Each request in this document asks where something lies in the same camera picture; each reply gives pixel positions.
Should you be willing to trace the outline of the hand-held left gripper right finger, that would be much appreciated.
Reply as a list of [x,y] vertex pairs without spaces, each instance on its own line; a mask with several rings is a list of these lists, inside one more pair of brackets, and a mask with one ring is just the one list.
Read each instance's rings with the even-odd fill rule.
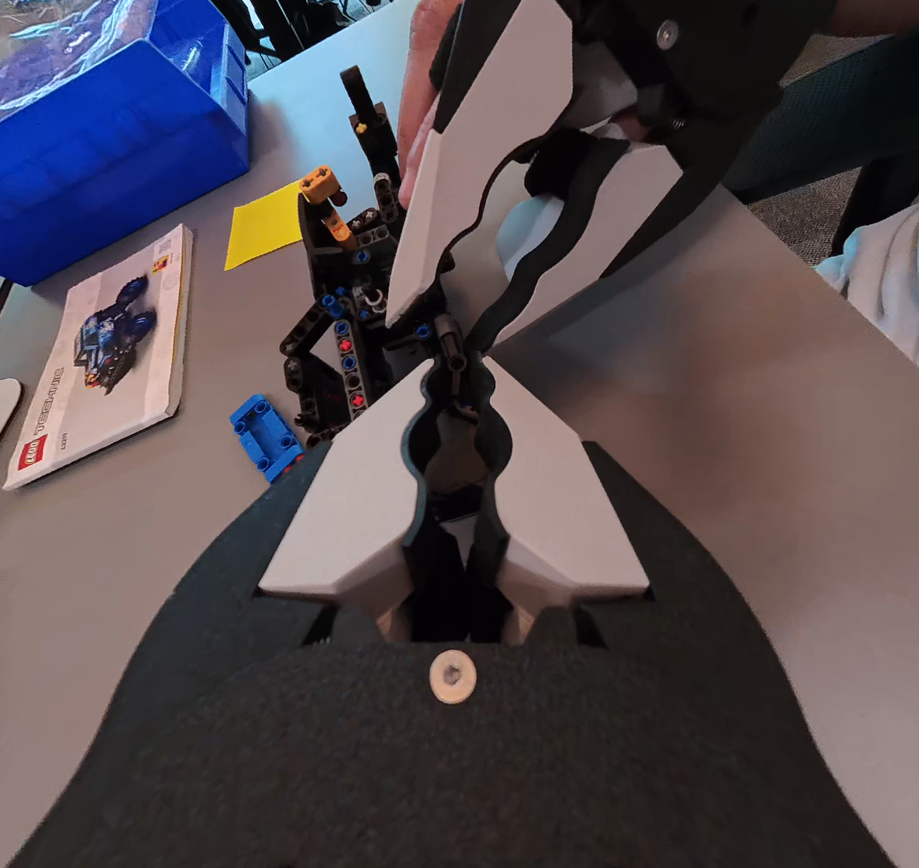
[[492,358],[469,371],[487,470],[473,584],[527,613],[643,594],[648,575],[579,435]]

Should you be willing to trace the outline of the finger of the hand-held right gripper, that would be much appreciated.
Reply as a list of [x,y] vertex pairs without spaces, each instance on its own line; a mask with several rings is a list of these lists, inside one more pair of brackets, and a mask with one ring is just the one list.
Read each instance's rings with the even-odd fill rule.
[[508,285],[467,352],[486,353],[595,283],[682,174],[666,147],[600,139],[564,199],[546,192],[512,208],[496,239]]
[[572,22],[556,0],[520,0],[471,79],[460,73],[483,50],[458,25],[392,269],[386,325],[394,326],[434,283],[443,254],[475,228],[493,177],[512,154],[543,137],[572,96]]

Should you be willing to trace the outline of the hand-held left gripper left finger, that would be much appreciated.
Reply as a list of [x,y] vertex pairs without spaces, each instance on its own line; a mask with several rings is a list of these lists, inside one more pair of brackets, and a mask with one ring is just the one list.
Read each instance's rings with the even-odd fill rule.
[[433,407],[426,359],[332,441],[259,581],[269,596],[329,601],[381,616],[411,594],[460,586],[456,539],[429,514],[413,425]]

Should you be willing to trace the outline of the black lego vehicle model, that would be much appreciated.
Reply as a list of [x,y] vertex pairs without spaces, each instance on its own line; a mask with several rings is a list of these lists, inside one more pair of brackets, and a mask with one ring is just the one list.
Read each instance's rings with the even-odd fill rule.
[[[300,180],[300,228],[314,303],[282,340],[287,389],[299,400],[296,425],[305,448],[332,440],[391,390],[399,377],[388,356],[442,358],[434,317],[448,312],[440,276],[454,267],[443,257],[433,285],[394,326],[386,325],[387,296],[406,209],[398,200],[397,143],[382,102],[374,102],[359,67],[340,73],[354,112],[349,116],[373,174],[376,205],[346,220],[347,195],[328,165]],[[445,409],[470,424],[478,414],[468,401],[463,374]]]

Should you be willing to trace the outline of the blue lego panel piece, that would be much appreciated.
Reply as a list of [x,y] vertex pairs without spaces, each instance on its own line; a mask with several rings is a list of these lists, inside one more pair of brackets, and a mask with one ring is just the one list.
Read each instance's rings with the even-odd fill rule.
[[248,459],[269,484],[305,456],[291,426],[262,394],[250,396],[229,416],[229,423]]

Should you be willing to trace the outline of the lego instruction booklet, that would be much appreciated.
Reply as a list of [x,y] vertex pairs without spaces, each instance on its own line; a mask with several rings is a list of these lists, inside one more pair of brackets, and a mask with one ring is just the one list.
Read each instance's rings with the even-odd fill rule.
[[177,413],[194,234],[186,225],[72,287],[13,449],[11,492]]

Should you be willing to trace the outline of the person's right hand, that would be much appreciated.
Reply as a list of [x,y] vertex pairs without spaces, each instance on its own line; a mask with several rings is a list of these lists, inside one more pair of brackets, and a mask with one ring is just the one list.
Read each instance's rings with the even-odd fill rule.
[[420,0],[411,19],[397,130],[402,178],[399,198],[404,208],[410,205],[426,137],[436,113],[437,91],[430,80],[430,69],[461,1]]

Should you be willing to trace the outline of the dark teal chair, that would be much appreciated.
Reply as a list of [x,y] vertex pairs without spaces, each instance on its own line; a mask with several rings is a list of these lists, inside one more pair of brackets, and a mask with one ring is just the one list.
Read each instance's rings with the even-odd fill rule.
[[887,36],[791,82],[723,185],[805,261],[917,202],[918,35]]

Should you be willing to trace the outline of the yellow sticky note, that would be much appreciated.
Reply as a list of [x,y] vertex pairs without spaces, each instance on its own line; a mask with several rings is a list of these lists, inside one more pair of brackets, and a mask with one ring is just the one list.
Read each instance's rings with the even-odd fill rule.
[[224,271],[302,240],[296,180],[234,209]]

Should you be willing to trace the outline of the person's white clothing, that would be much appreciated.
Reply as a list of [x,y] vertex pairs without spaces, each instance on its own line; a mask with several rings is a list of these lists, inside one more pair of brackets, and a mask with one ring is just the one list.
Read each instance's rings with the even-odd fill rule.
[[857,228],[816,272],[918,363],[918,204]]

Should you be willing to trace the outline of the blue plastic bin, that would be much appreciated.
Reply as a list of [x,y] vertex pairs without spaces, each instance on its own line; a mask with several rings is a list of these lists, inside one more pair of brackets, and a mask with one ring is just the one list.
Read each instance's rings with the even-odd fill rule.
[[245,51],[210,0],[2,119],[2,277],[32,286],[249,168]]

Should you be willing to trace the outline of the clear plastic bag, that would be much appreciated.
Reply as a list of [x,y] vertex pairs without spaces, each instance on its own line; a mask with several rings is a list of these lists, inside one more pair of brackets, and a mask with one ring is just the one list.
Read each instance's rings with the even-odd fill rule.
[[2,0],[2,124],[223,105],[224,32],[208,0]]

